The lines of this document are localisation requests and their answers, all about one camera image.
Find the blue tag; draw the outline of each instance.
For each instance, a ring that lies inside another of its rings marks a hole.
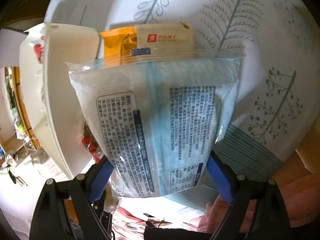
[[[151,54],[150,48],[132,49],[131,56]]]

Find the orange and beige package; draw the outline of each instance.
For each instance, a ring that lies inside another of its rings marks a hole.
[[[101,32],[100,35],[104,42],[105,67],[195,48],[194,32],[186,23],[135,25]]]

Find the blue gripper pad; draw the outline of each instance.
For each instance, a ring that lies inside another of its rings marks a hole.
[[[217,187],[220,197],[231,205],[233,203],[231,184],[211,156],[209,156],[209,160],[207,162],[207,170]]]
[[[112,172],[113,172],[113,166],[109,162],[109,160],[106,159],[105,163],[103,164],[102,168],[98,172],[97,176],[91,182],[90,194],[87,197],[90,203],[93,203],[94,201],[101,198],[103,190],[107,185],[107,182]]]

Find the transparent plastic packaging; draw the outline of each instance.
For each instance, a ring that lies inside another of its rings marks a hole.
[[[113,190],[157,197],[196,186],[231,119],[241,56],[170,51],[125,62],[68,63],[87,124],[116,169]]]

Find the red label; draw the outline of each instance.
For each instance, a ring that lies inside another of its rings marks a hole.
[[[156,41],[157,41],[157,34],[148,35],[148,42],[156,42]]]

